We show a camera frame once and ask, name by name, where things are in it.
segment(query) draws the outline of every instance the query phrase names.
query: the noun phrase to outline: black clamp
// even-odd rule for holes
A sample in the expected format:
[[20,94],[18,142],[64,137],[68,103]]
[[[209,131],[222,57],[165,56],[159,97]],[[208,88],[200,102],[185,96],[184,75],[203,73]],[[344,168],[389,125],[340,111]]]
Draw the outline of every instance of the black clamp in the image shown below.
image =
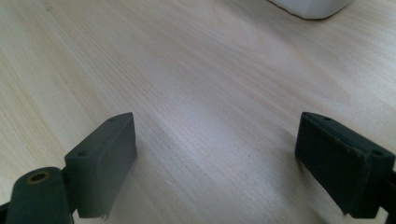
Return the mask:
[[296,157],[344,214],[374,218],[379,207],[396,223],[395,155],[327,117],[304,112]]
[[0,224],[70,224],[72,214],[108,217],[136,158],[132,113],[108,119],[65,157],[66,167],[34,170],[17,180]]

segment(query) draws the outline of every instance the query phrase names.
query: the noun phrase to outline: wood grain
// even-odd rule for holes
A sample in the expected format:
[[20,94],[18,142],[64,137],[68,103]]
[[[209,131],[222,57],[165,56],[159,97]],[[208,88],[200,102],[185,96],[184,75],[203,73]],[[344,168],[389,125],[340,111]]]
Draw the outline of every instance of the wood grain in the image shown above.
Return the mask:
[[311,111],[396,152],[395,11],[0,0],[0,200],[132,111],[139,155],[107,223],[384,223],[344,217],[293,150]]

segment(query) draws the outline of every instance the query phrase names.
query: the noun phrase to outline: white object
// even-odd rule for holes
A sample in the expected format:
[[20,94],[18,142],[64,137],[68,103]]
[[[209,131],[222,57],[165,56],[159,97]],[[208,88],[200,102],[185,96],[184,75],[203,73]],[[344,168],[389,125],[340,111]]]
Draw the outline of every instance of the white object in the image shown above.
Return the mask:
[[285,8],[291,14],[304,19],[323,19],[330,17],[353,0],[270,0]]

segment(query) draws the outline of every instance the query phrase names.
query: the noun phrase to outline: light wood grain surface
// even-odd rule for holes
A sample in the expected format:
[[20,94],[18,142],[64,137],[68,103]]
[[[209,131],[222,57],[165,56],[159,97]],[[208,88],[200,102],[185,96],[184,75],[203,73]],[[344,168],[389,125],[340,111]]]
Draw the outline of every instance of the light wood grain surface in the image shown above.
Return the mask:
[[384,223],[383,210],[344,217],[293,151],[310,111],[396,152],[395,11],[356,0],[303,21],[264,0],[0,0],[0,203],[132,111],[138,159],[107,223]]

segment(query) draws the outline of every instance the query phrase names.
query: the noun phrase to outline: screw hole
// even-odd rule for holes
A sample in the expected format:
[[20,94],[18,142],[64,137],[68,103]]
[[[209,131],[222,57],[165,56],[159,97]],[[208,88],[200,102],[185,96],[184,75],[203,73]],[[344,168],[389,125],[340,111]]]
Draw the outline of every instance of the screw hole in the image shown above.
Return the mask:
[[378,151],[378,150],[373,150],[372,154],[375,156],[382,156],[382,152]]
[[48,172],[33,174],[27,178],[27,183],[30,185],[38,184],[48,179],[49,177],[50,177],[50,173]]
[[86,151],[80,151],[77,155],[80,156],[80,157],[83,157],[83,156],[87,155],[87,152]]

